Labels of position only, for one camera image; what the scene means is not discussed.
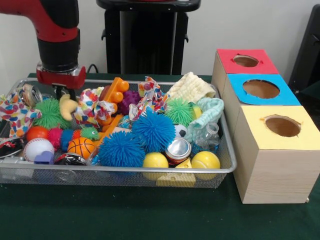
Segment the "green spiky ball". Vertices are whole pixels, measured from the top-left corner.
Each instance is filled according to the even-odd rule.
[[[192,107],[182,98],[174,98],[168,101],[165,115],[169,117],[174,124],[181,124],[186,128],[193,121]]]
[[[100,139],[97,129],[95,129],[93,126],[84,127],[81,130],[81,137],[96,141]]]
[[[41,111],[42,117],[34,120],[34,126],[41,126],[46,129],[53,129],[58,126],[62,129],[71,127],[70,122],[64,120],[60,114],[59,101],[57,99],[48,98],[37,103],[35,108]]]

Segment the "orange ball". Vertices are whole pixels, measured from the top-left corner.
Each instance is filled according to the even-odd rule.
[[[70,141],[68,153],[75,153],[87,159],[95,149],[95,144],[89,138],[79,137]]]
[[[48,139],[49,130],[42,126],[33,126],[26,133],[26,140],[30,142],[32,139],[42,138]]]

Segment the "red box lid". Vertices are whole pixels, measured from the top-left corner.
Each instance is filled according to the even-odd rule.
[[[279,74],[263,49],[217,49],[227,74]]]

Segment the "wooden box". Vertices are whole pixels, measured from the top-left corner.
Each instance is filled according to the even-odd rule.
[[[320,132],[303,106],[241,106],[233,146],[244,204],[306,202],[320,172]]]

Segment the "white wall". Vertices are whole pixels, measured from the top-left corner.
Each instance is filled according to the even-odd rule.
[[[81,29],[79,63],[107,69],[104,10],[95,0],[78,0]],[[189,43],[182,72],[211,75],[216,48],[263,48],[288,81],[317,0],[202,0],[189,13]],[[39,61],[36,34],[24,17],[0,14],[0,94],[35,72]]]

